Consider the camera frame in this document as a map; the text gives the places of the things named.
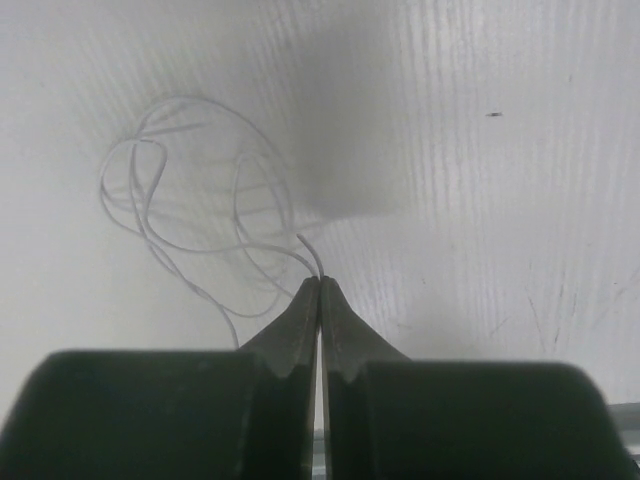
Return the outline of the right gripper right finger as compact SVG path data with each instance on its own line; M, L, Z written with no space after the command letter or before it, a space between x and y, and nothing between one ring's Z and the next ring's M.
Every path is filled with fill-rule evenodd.
M321 281L331 479L634 479L592 380L565 363L413 360Z

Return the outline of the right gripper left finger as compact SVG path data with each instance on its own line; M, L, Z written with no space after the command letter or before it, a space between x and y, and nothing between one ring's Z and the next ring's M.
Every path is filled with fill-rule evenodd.
M308 479L319 282L237 350L66 350L1 432L5 479Z

